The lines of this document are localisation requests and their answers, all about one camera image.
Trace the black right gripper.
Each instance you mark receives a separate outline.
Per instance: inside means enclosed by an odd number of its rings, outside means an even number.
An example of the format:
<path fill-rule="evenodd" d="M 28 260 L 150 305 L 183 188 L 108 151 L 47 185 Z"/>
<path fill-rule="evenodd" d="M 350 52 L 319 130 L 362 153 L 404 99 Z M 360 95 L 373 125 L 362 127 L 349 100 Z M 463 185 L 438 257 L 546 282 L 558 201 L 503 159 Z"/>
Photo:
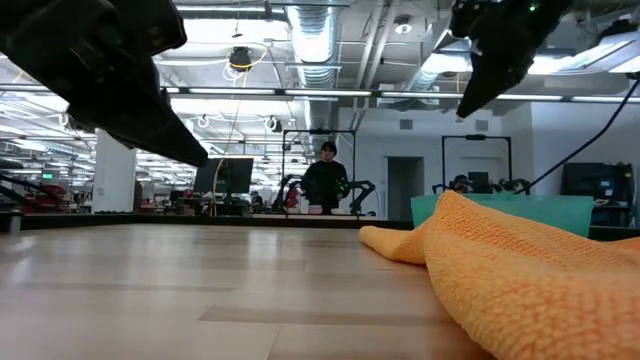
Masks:
<path fill-rule="evenodd" d="M 456 111 L 466 118 L 526 76 L 573 0 L 455 0 L 450 33 L 470 41 L 472 75 Z"/>

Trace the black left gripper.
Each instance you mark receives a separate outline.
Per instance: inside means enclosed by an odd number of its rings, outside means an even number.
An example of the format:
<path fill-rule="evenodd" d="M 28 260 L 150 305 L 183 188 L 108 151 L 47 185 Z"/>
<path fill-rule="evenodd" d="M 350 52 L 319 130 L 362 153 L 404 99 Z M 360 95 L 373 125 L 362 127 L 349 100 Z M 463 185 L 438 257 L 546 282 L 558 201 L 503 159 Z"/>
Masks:
<path fill-rule="evenodd" d="M 192 166 L 208 152 L 173 112 L 154 56 L 187 40 L 170 0 L 4 1 L 1 51 L 129 148 Z"/>

